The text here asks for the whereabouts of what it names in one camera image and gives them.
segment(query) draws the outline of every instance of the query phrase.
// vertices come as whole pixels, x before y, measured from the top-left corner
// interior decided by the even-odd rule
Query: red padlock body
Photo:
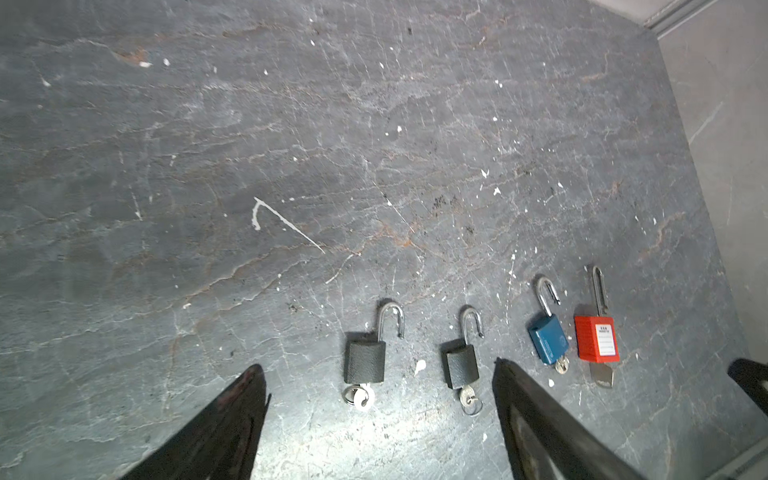
[[[619,361],[614,319],[609,316],[575,316],[578,358],[588,362]]]

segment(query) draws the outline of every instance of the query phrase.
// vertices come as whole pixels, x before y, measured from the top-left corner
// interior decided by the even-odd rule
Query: gray stone surface
[[[539,0],[3,8],[0,477],[119,475],[255,362],[257,477],[510,477],[498,356],[648,478],[768,432],[726,376],[746,343],[657,42],[629,21]],[[545,273],[574,335],[593,261],[612,391],[525,331]],[[406,338],[387,325],[361,413],[345,333],[387,296]],[[439,355],[466,303],[474,419]]]

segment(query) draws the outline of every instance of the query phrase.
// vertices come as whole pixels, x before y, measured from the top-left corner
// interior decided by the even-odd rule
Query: black padlock
[[[467,341],[467,322],[466,318],[474,315],[477,320],[478,335],[482,338],[482,322],[480,313],[471,306],[467,306],[459,317],[459,325],[464,335],[464,346],[449,350],[445,353],[445,364],[448,366],[448,375],[445,381],[452,389],[463,388],[480,378],[478,371],[478,360],[475,357],[475,347]]]
[[[379,323],[376,326],[376,342],[352,340],[346,344],[346,370],[344,381],[355,385],[381,383],[384,381],[386,343],[382,341],[384,314],[392,309],[397,313],[397,336],[404,338],[406,319],[397,302],[387,302],[379,308]]]

